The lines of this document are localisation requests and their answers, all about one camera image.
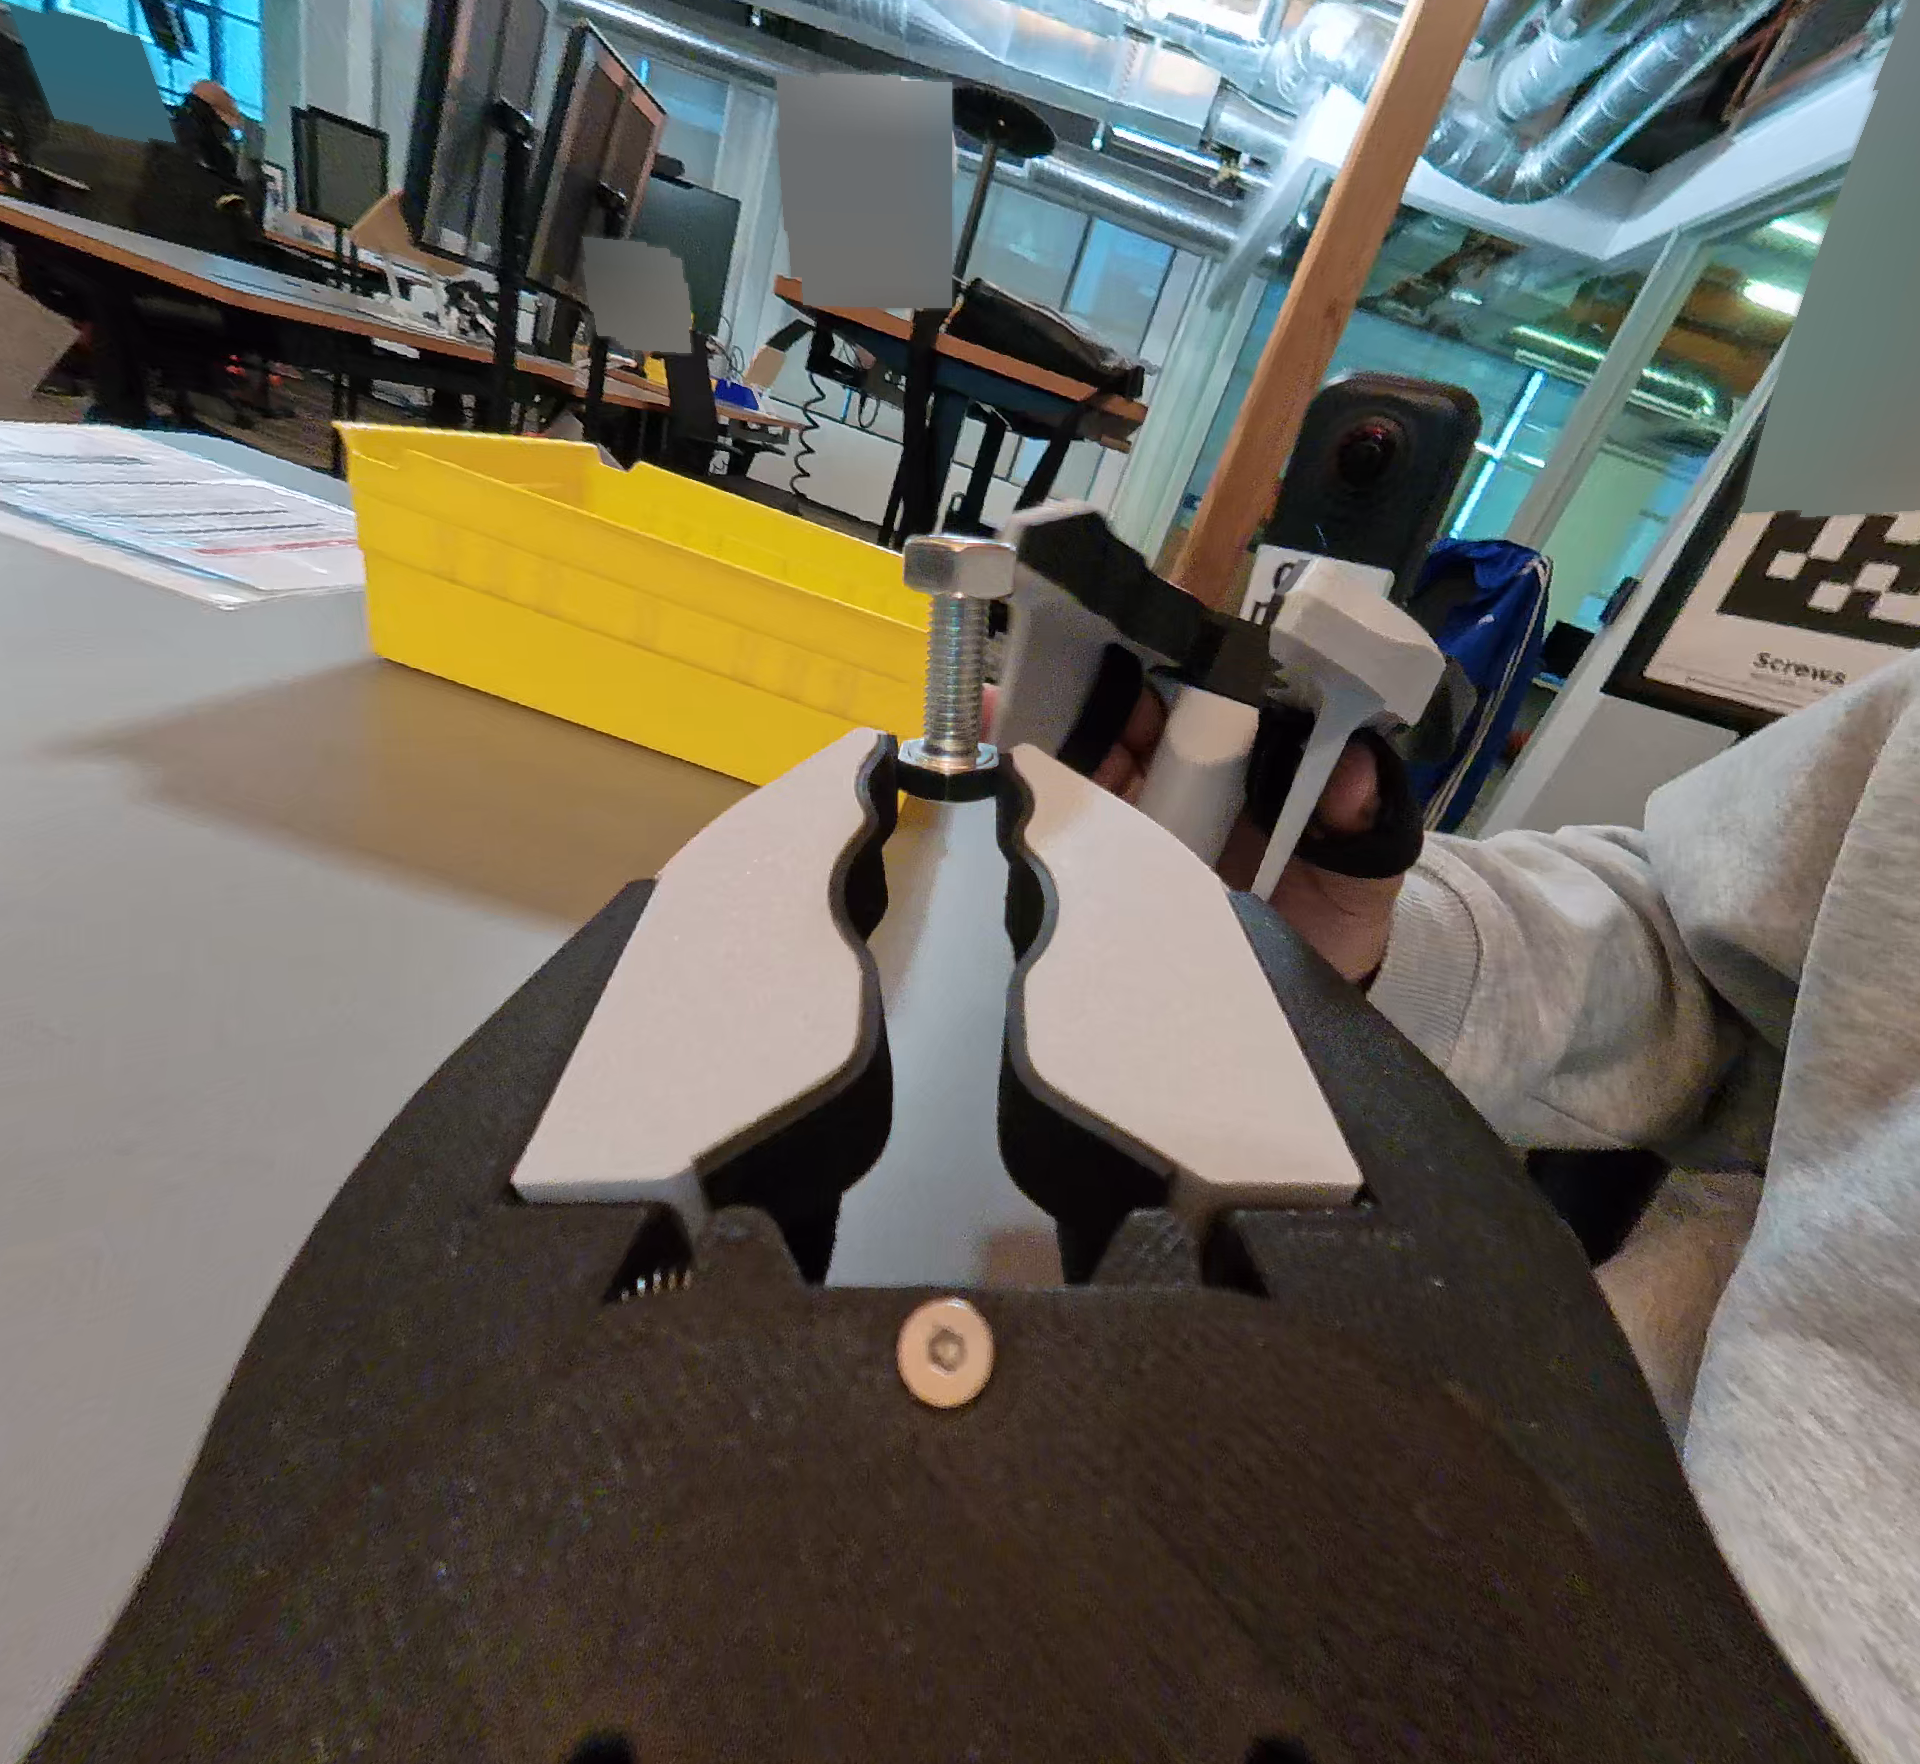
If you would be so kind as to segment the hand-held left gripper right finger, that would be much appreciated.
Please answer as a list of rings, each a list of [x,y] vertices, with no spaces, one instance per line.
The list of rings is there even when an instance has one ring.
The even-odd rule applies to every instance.
[[[1230,891],[1054,756],[1004,758],[998,1153],[1071,1287],[1135,1215],[1350,1212],[1363,1174]]]

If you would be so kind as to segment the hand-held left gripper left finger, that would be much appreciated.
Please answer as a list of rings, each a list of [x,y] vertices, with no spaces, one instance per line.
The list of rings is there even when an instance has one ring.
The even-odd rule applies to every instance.
[[[870,936],[897,741],[856,729],[755,788],[659,872],[509,1178],[528,1205],[731,1209],[824,1281],[844,1195],[893,1124]]]

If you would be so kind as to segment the steel hex bolt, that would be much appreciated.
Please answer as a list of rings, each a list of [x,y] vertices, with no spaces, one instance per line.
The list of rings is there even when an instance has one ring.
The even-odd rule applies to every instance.
[[[932,599],[921,730],[900,744],[901,786],[920,797],[967,800],[995,782],[998,752],[983,727],[990,615],[992,599]]]

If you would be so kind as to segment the yellow plastic bin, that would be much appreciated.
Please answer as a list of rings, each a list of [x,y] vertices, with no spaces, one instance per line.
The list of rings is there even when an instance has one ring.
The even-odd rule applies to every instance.
[[[586,444],[338,435],[375,657],[746,785],[921,737],[896,553]]]

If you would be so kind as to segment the person's left forearm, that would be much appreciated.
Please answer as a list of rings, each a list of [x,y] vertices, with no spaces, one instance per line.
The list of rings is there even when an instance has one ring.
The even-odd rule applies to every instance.
[[[1918,1759],[1915,1182],[1670,1176],[1597,1272],[1692,1496],[1859,1760]]]

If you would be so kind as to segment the grey desk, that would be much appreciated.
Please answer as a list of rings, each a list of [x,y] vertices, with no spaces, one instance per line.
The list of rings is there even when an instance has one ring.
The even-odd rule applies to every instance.
[[[888,850],[884,1158],[770,1228],[507,1176],[724,782],[3,540],[3,1760],[1062,1760],[855,1287],[1047,1239],[992,815]],[[985,887],[985,904],[965,904]]]

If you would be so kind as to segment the long wood-edged office desk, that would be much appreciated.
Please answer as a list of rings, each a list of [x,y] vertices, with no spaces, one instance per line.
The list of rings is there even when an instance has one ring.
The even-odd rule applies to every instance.
[[[337,374],[357,388],[390,382],[470,401],[491,398],[488,337],[423,328],[394,304],[13,197],[2,202],[2,229],[10,242],[41,249],[72,280],[220,310],[276,363]]]

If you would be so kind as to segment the person's right hand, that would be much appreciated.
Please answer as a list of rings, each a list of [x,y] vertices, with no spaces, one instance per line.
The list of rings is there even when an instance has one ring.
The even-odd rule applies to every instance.
[[[1167,717],[1167,702],[1135,662],[1111,652],[1059,756],[1140,808]],[[1261,714],[1240,810],[1213,872],[1226,887],[1267,901],[1349,984],[1369,986],[1383,965],[1402,885],[1423,850],[1422,812],[1393,746],[1360,730],[1341,746],[1283,874],[1261,887],[1263,855],[1301,768],[1309,724],[1291,706]]]

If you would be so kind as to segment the blue jacket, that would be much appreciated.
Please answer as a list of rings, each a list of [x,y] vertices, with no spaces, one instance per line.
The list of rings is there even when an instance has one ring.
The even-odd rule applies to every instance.
[[[1410,615],[1443,657],[1428,717],[1403,758],[1431,834],[1461,831],[1543,667],[1553,566],[1502,538],[1443,538],[1428,555]]]

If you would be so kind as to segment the black bag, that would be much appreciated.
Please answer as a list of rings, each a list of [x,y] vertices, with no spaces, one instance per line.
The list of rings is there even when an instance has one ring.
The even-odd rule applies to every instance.
[[[1062,313],[985,278],[959,289],[944,333],[1106,398],[1133,404],[1143,396],[1146,369],[1137,360],[1088,337]]]

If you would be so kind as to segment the black-and-white marker poster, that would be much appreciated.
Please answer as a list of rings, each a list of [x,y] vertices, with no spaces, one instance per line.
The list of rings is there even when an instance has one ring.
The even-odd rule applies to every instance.
[[[1918,515],[1737,515],[1674,575],[1608,680],[1659,712],[1749,737],[1918,647]]]

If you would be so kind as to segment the black office chair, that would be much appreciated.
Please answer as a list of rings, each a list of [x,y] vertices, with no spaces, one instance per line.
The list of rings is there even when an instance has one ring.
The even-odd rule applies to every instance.
[[[705,483],[714,464],[721,476],[744,479],[755,456],[752,421],[726,416],[716,401],[708,356],[701,348],[659,354],[666,384],[666,421],[659,433],[659,469]]]

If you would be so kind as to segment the black round floor lamp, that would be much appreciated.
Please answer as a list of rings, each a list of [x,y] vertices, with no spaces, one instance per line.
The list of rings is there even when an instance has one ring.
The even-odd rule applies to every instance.
[[[955,83],[952,88],[952,126],[957,136],[970,137],[977,150],[972,194],[952,259],[953,286],[963,289],[972,246],[998,164],[1013,160],[1025,165],[1044,160],[1054,154],[1059,139],[1036,110],[981,83]]]

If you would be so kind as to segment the dark computer monitor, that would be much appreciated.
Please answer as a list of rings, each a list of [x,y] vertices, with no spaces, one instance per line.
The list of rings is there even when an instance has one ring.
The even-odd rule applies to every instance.
[[[507,130],[535,133],[563,0],[427,0],[401,213],[432,257],[497,261]]]
[[[633,67],[577,21],[533,176],[523,261],[533,286],[584,298],[584,246],[631,237],[663,127],[666,111]]]

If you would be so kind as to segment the small black monitor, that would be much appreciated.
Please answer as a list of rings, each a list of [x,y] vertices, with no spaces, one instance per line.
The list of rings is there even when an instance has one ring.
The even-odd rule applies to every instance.
[[[388,137],[322,108],[292,110],[294,210],[345,232],[388,192]]]

